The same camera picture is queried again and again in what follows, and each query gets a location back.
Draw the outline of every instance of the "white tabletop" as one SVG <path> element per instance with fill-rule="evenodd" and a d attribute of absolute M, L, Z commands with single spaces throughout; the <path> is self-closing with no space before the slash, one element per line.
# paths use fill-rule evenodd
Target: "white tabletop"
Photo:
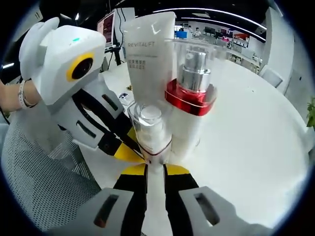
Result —
<path fill-rule="evenodd" d="M 306 177 L 309 130 L 290 102 L 261 77 L 228 60 L 218 63 L 222 70 L 212 74 L 217 100 L 200 144 L 182 165 L 199 186 L 233 203 L 239 217 L 274 227 Z M 130 85 L 126 64 L 103 76 L 117 95 Z M 113 187 L 130 165 L 101 151 L 81 150 L 101 188 Z"/>

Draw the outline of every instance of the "mesh chair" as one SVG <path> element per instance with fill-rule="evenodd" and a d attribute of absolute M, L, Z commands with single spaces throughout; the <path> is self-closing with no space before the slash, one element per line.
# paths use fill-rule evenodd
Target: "mesh chair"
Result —
<path fill-rule="evenodd" d="M 12 118 L 1 154 L 11 191 L 42 231 L 68 223 L 100 191 L 78 146 L 42 103 Z"/>

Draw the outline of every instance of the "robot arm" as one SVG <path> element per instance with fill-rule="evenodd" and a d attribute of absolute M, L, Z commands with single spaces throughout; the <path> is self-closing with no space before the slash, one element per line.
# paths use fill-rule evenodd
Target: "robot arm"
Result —
<path fill-rule="evenodd" d="M 74 26 L 58 28 L 58 24 L 59 19 L 53 18 L 29 30 L 19 54 L 22 78 L 32 78 L 52 117 L 75 143 L 117 158 L 139 158 L 139 146 L 130 137 L 132 124 L 99 74 L 105 37 Z M 106 127 L 89 116 L 83 105 Z"/>

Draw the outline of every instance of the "computer monitor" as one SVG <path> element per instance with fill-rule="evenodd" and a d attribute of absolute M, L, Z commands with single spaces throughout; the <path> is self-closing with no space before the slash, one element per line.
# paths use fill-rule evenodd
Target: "computer monitor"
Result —
<path fill-rule="evenodd" d="M 106 38 L 106 46 L 113 46 L 114 41 L 114 22 L 115 11 L 107 14 L 103 19 L 97 23 L 97 31 L 104 35 Z"/>

